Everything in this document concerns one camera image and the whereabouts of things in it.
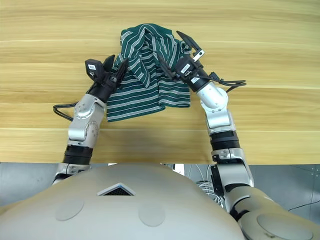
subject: white stripe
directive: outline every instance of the white stripe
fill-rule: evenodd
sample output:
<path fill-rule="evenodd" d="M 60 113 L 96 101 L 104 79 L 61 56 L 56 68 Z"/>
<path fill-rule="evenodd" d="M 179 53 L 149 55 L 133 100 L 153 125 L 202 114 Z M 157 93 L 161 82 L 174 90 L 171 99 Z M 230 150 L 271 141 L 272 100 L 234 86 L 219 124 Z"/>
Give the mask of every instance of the white stripe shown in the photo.
<path fill-rule="evenodd" d="M 157 99 L 158 97 L 159 97 L 158 95 L 155 95 L 155 96 L 151 96 L 151 97 L 148 97 L 148 98 L 143 98 L 143 99 L 139 99 L 139 100 L 120 103 L 120 104 L 117 104 L 117 105 L 111 105 L 111 106 L 109 105 L 108 109 L 115 109 L 115 108 L 128 106 L 128 105 L 131 105 L 131 104 L 143 103 L 143 102 L 147 102 L 147 101 L 150 101 L 150 100 Z"/>
<path fill-rule="evenodd" d="M 171 41 L 172 41 L 172 44 L 173 44 L 173 54 L 172 54 L 171 61 L 169 63 L 169 67 L 171 68 L 172 65 L 174 64 L 175 56 L 176 56 L 176 53 L 177 53 L 177 43 L 175 42 L 175 39 L 174 39 L 173 36 L 170 35 L 170 38 L 171 38 Z"/>
<path fill-rule="evenodd" d="M 174 82 L 174 81 L 164 81 L 164 80 L 160 80 L 159 83 L 160 84 L 168 84 L 168 85 L 185 84 L 181 81 Z"/>
<path fill-rule="evenodd" d="M 141 69 L 141 66 L 139 66 L 135 71 L 134 74 L 136 74 Z"/>
<path fill-rule="evenodd" d="M 146 65 L 146 64 L 149 64 L 149 63 L 151 63 L 151 62 L 153 62 L 153 61 L 154 61 L 154 59 L 151 58 L 150 61 L 144 61 L 143 63 Z"/>
<path fill-rule="evenodd" d="M 121 84 L 124 85 L 124 84 L 130 84 L 130 83 L 135 83 L 135 82 L 140 83 L 140 80 L 139 79 L 124 80 L 121 82 Z"/>
<path fill-rule="evenodd" d="M 144 76 L 144 73 L 141 72 L 141 73 L 139 74 L 139 76 L 138 76 L 138 79 L 141 79 L 143 76 Z"/>
<path fill-rule="evenodd" d="M 158 84 L 153 84 L 152 86 L 150 86 L 148 88 L 148 90 L 151 90 L 151 89 L 154 89 L 154 88 L 158 88 Z M 133 93 L 139 93 L 139 92 L 143 92 L 145 91 L 146 89 L 145 88 L 142 88 L 142 89 L 133 89 L 133 90 L 130 90 L 130 91 L 127 91 L 127 92 L 116 92 L 114 94 L 112 94 L 113 97 L 117 97 L 117 96 L 124 96 L 124 95 L 127 95 L 127 94 L 133 94 Z"/>
<path fill-rule="evenodd" d="M 155 51 L 157 51 L 155 36 L 151 35 L 151 39 L 152 39 L 152 49 L 153 49 L 153 52 L 155 52 Z"/>
<path fill-rule="evenodd" d="M 142 39 L 142 37 L 145 35 L 145 29 L 143 28 L 142 31 L 140 32 L 139 38 L 131 45 L 131 49 L 130 49 L 130 53 L 129 53 L 129 58 L 131 57 L 131 55 L 133 54 L 136 45 L 138 45 Z"/>
<path fill-rule="evenodd" d="M 150 49 L 149 46 L 143 46 L 143 47 L 141 48 L 142 51 L 143 51 L 143 50 L 146 50 L 146 49 Z"/>
<path fill-rule="evenodd" d="M 185 104 L 187 106 L 190 106 L 190 102 L 188 101 L 169 101 L 169 100 L 160 100 L 159 101 L 159 104 L 162 104 L 162 103 L 166 103 L 166 104 L 172 104 L 172 105 L 180 105 L 180 104 Z"/>
<path fill-rule="evenodd" d="M 168 52 L 167 52 L 167 47 L 166 47 L 166 45 L 165 45 L 164 38 L 163 38 L 163 37 L 161 37 L 161 38 L 160 38 L 160 41 L 161 41 L 161 44 L 162 44 L 162 46 L 163 46 L 163 48 L 164 48 L 164 52 L 165 52 L 165 54 L 168 54 Z"/>
<path fill-rule="evenodd" d="M 150 28 L 153 28 L 153 30 L 159 35 L 159 37 L 161 38 L 162 36 L 157 32 L 157 30 L 153 27 L 153 26 L 151 26 L 151 25 L 149 25 L 149 24 L 143 24 L 141 27 L 140 27 L 140 29 L 142 28 L 142 27 L 144 27 L 145 25 L 147 25 L 147 26 L 149 26 Z"/>
<path fill-rule="evenodd" d="M 124 99 L 121 99 L 121 101 L 124 101 L 124 100 L 129 100 L 129 99 L 132 99 L 132 98 L 137 98 L 137 97 L 142 97 L 142 96 L 145 96 L 145 95 L 148 95 L 148 94 L 154 94 L 155 92 L 158 92 L 158 89 L 152 91 L 152 92 L 148 92 L 148 93 L 145 93 L 145 94 L 139 94 L 139 95 L 136 95 L 136 96 L 130 96 L 130 97 L 127 97 L 127 98 L 124 98 Z M 108 100 L 108 104 L 110 102 L 118 102 L 119 100 Z"/>
<path fill-rule="evenodd" d="M 188 86 L 159 86 L 159 88 L 166 88 L 166 89 L 169 89 L 169 90 L 173 90 L 175 88 L 179 88 L 181 90 L 189 89 Z"/>
<path fill-rule="evenodd" d="M 119 53 L 119 59 L 121 60 L 121 62 L 123 62 L 123 60 L 124 60 L 124 58 L 122 57 L 122 54 L 121 53 Z"/>
<path fill-rule="evenodd" d="M 159 93 L 163 93 L 163 94 L 178 94 L 178 95 L 189 95 L 189 93 L 186 92 L 181 92 L 181 91 L 176 91 L 176 90 L 159 90 Z"/>
<path fill-rule="evenodd" d="M 110 117 L 107 116 L 106 119 L 107 120 L 120 119 L 120 118 L 125 118 L 125 117 L 130 117 L 130 116 L 134 116 L 134 115 L 138 115 L 138 114 L 151 112 L 151 111 L 158 110 L 158 109 L 162 109 L 162 107 L 155 106 L 155 107 L 152 107 L 152 108 L 149 108 L 149 109 L 144 109 L 144 110 L 140 110 L 140 111 L 126 113 L 126 114 L 122 114 L 122 115 L 119 115 L 119 116 L 110 116 Z"/>
<path fill-rule="evenodd" d="M 140 57 L 140 59 L 141 59 L 141 60 L 147 60 L 147 59 L 152 58 L 152 57 L 153 57 L 153 54 L 151 53 L 151 54 L 149 54 L 148 56 L 142 56 L 142 57 Z"/>
<path fill-rule="evenodd" d="M 142 85 L 142 83 L 141 83 L 141 81 L 139 81 L 139 83 L 136 84 L 136 85 L 125 86 L 125 87 L 123 87 L 122 89 L 123 89 L 123 90 L 124 90 L 124 89 L 131 89 L 131 88 L 134 88 L 134 87 L 137 87 L 137 86 L 140 86 L 140 87 L 141 87 L 141 85 Z"/>
<path fill-rule="evenodd" d="M 146 105 L 141 105 L 141 106 L 133 106 L 133 107 L 129 107 L 129 108 L 126 108 L 126 109 L 123 109 L 123 110 L 118 110 L 118 111 L 112 111 L 112 114 L 115 114 L 115 113 L 118 113 L 118 112 L 123 112 L 123 111 L 128 111 L 130 109 L 136 109 L 136 108 L 143 108 L 143 107 L 147 107 L 147 106 L 150 106 L 150 105 L 154 105 L 155 103 L 149 103 L 149 104 L 146 104 Z"/>
<path fill-rule="evenodd" d="M 166 98 L 166 99 L 161 99 L 160 101 L 162 101 L 162 100 L 168 100 L 167 98 L 172 98 L 172 99 L 187 99 L 187 101 L 189 101 L 189 97 L 184 97 L 184 96 L 174 97 L 174 96 L 168 96 L 168 95 L 166 95 L 165 98 Z"/>
<path fill-rule="evenodd" d="M 126 41 L 126 45 L 125 45 L 124 53 L 123 53 L 124 56 L 127 56 L 127 55 L 126 55 L 126 51 L 127 51 L 129 42 L 130 42 L 132 39 L 134 39 L 136 36 L 137 36 L 137 35 L 134 35 L 132 38 L 130 38 L 128 41 Z"/>
<path fill-rule="evenodd" d="M 123 34 L 123 35 L 121 36 L 121 43 L 123 43 L 124 40 L 126 39 L 126 37 L 129 36 L 129 35 L 131 35 L 131 34 L 133 34 L 132 31 L 127 31 L 125 34 Z"/>
<path fill-rule="evenodd" d="M 146 66 L 147 69 L 151 69 L 153 66 L 155 66 L 155 63 L 152 63 L 150 66 Z"/>
<path fill-rule="evenodd" d="M 134 64 L 132 64 L 132 65 L 129 66 L 130 70 L 134 69 L 135 66 L 137 66 L 139 63 L 140 63 L 140 59 L 138 58 L 137 61 L 135 61 Z"/>

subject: gray floor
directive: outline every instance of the gray floor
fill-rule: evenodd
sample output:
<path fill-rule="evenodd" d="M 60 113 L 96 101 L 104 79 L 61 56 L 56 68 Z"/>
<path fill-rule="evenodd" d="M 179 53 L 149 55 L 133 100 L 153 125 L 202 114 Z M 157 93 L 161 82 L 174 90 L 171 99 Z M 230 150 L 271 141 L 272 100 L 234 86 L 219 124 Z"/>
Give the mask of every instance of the gray floor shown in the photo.
<path fill-rule="evenodd" d="M 207 179 L 208 165 L 185 165 L 185 175 L 194 182 Z M 0 163 L 0 206 L 24 200 L 48 188 L 56 164 Z M 255 186 L 285 209 L 320 200 L 320 164 L 252 165 Z M 320 202 L 292 210 L 320 225 Z"/>

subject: white label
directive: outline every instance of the white label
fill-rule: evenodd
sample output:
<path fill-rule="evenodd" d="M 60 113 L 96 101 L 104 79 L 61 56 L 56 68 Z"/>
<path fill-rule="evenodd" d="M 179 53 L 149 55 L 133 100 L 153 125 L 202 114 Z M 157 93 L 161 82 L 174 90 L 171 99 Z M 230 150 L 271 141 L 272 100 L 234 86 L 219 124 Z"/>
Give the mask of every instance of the white label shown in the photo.
<path fill-rule="evenodd" d="M 97 70 L 95 65 L 88 64 L 88 67 L 91 70 Z"/>
<path fill-rule="evenodd" d="M 184 68 L 181 70 L 181 73 L 185 73 L 187 71 L 187 69 L 190 67 L 190 65 L 187 63 Z"/>
<path fill-rule="evenodd" d="M 200 78 L 199 77 L 194 77 L 191 79 L 191 82 L 194 84 L 196 81 L 198 81 Z"/>

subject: robotic arm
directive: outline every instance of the robotic arm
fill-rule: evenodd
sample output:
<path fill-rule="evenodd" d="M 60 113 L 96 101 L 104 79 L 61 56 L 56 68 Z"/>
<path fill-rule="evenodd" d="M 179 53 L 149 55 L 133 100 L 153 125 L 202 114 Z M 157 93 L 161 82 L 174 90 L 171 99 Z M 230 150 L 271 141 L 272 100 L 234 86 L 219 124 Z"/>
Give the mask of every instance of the robotic arm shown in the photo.
<path fill-rule="evenodd" d="M 161 68 L 174 81 L 182 80 L 196 92 L 205 111 L 207 130 L 212 146 L 211 166 L 213 188 L 224 197 L 228 213 L 237 221 L 249 240 L 311 240 L 319 239 L 319 227 L 298 217 L 272 201 L 265 193 L 254 188 L 254 181 L 236 127 L 227 109 L 230 90 L 245 85 L 245 81 L 225 82 L 213 72 L 204 72 L 199 59 L 205 52 L 189 36 L 177 31 L 187 45 L 195 49 L 193 58 L 181 58 L 172 72 L 158 55 Z M 230 86 L 224 91 L 214 82 Z"/>
<path fill-rule="evenodd" d="M 128 59 L 125 59 L 116 73 L 111 72 L 114 59 L 115 55 L 111 55 L 103 64 L 94 59 L 85 61 L 86 73 L 93 85 L 74 107 L 64 159 L 58 165 L 53 184 L 90 168 L 107 100 L 120 86 L 128 69 Z"/>

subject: silver arm segment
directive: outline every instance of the silver arm segment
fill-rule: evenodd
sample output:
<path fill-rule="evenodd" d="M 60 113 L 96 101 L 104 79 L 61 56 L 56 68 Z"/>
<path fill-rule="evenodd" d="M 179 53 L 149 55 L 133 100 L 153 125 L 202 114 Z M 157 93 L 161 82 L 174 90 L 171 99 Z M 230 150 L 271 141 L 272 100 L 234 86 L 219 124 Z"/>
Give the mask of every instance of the silver arm segment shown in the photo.
<path fill-rule="evenodd" d="M 68 145 L 94 148 L 106 104 L 95 96 L 85 94 L 74 107 L 74 118 L 68 130 Z"/>

